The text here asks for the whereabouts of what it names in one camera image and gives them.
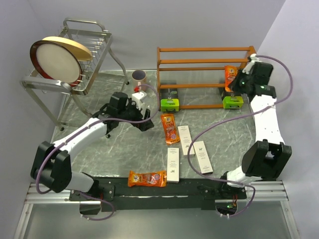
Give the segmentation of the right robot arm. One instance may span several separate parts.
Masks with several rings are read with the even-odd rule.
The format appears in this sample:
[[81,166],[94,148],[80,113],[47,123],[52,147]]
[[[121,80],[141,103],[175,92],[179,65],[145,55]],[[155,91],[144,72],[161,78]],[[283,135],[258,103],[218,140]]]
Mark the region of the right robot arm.
[[244,154],[241,166],[222,176],[225,182],[218,186],[218,192],[223,198],[230,198],[244,185],[255,181],[275,181],[292,155],[292,148],[284,143],[280,133],[275,87],[268,84],[272,71],[272,64],[251,56],[246,67],[230,83],[232,91],[249,98],[256,139]]

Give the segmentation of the steel dish rack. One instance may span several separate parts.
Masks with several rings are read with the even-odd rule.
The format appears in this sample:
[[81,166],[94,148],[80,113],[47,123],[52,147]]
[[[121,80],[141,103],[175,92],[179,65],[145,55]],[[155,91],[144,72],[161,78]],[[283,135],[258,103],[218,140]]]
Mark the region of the steel dish rack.
[[30,47],[29,56],[34,69],[22,78],[21,86],[60,131],[65,129],[65,124],[35,91],[65,94],[83,114],[90,117],[91,113],[79,96],[89,93],[107,55],[122,69],[122,85],[129,84],[123,63],[111,49],[112,42],[111,32],[102,23],[68,17],[64,19],[58,36],[45,37]]

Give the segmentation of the black green razor box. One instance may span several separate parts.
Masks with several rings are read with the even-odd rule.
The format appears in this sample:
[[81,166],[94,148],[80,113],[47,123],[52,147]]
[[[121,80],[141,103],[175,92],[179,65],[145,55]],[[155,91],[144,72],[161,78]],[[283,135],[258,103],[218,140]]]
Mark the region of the black green razor box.
[[164,113],[176,113],[179,111],[177,88],[160,90],[160,111]]
[[228,92],[225,88],[218,88],[224,109],[239,109],[244,101],[240,93]]

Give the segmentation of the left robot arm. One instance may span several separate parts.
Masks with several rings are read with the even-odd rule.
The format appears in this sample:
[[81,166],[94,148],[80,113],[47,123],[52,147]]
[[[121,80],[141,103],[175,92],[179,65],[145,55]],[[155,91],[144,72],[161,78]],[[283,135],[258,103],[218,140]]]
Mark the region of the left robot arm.
[[72,171],[71,161],[94,141],[109,136],[120,122],[130,123],[140,131],[154,127],[153,116],[143,102],[146,97],[144,91],[133,93],[130,97],[123,92],[115,92],[110,101],[76,131],[54,143],[41,143],[30,173],[36,186],[43,184],[55,193],[65,189],[80,191],[88,200],[99,196],[103,191],[99,181],[86,173]]

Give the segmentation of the orange wooden shelf rack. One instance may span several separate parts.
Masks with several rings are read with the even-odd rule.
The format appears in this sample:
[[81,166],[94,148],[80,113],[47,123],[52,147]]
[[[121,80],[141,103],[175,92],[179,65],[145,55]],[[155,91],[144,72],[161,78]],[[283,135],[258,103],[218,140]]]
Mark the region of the orange wooden shelf rack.
[[225,88],[224,66],[243,68],[248,47],[157,48],[157,90],[177,88],[179,110],[223,109],[218,88]]

